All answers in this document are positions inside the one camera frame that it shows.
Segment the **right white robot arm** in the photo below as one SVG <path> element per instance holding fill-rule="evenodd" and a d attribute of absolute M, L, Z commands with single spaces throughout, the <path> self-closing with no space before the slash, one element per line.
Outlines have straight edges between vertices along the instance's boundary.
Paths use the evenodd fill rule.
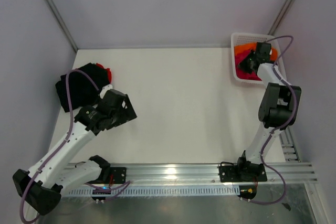
<path fill-rule="evenodd" d="M 258 119 L 260 126 L 250 146 L 237 161 L 235 174 L 242 181 L 257 179 L 265 171 L 265 155 L 275 138 L 296 120 L 301 88 L 291 85 L 271 60 L 271 44 L 256 43 L 256 49 L 239 64 L 247 73 L 255 73 L 265 85 Z"/>

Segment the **magenta t shirt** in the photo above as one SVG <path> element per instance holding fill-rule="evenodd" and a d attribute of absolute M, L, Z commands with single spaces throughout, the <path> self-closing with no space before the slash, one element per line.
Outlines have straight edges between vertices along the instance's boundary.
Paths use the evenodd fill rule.
<path fill-rule="evenodd" d="M 246 73 L 241 70 L 238 66 L 250 53 L 250 51 L 243 51 L 239 54 L 235 55 L 235 72 L 236 76 L 242 80 L 249 80 L 249 81 L 261 81 L 260 78 L 257 77 L 255 73 Z"/>

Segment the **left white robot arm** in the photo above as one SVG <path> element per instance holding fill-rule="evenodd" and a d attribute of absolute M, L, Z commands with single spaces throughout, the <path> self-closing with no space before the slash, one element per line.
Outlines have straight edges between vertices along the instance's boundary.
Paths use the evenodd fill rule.
<path fill-rule="evenodd" d="M 129 96 L 115 89 L 108 89 L 96 105 L 83 106 L 72 116 L 66 134 L 40 161 L 29 170 L 18 169 L 14 173 L 13 182 L 21 197 L 20 217 L 24 218 L 25 204 L 44 216 L 71 190 L 88 182 L 106 182 L 110 177 L 110 163 L 98 155 L 67 173 L 63 170 L 100 132 L 136 118 Z"/>

